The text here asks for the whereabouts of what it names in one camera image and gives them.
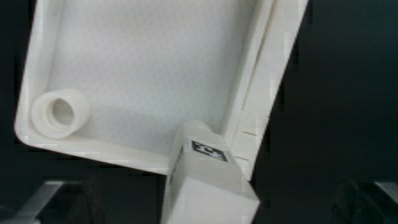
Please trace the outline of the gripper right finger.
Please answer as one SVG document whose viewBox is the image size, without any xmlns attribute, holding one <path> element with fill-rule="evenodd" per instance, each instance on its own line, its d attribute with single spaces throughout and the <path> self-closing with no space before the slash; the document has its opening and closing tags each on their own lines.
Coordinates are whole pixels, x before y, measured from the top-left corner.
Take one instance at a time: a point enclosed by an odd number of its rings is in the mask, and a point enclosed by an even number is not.
<svg viewBox="0 0 398 224">
<path fill-rule="evenodd" d="M 331 220 L 333 224 L 398 224 L 398 182 L 345 179 Z"/>
</svg>

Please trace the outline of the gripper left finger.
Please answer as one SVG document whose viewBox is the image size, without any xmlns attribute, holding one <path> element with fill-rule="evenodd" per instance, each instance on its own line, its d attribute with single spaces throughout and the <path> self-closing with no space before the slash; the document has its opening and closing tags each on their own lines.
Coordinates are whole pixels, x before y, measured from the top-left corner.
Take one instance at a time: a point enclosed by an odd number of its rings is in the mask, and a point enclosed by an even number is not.
<svg viewBox="0 0 398 224">
<path fill-rule="evenodd" d="M 13 217 L 16 224 L 105 224 L 95 178 L 47 180 Z"/>
</svg>

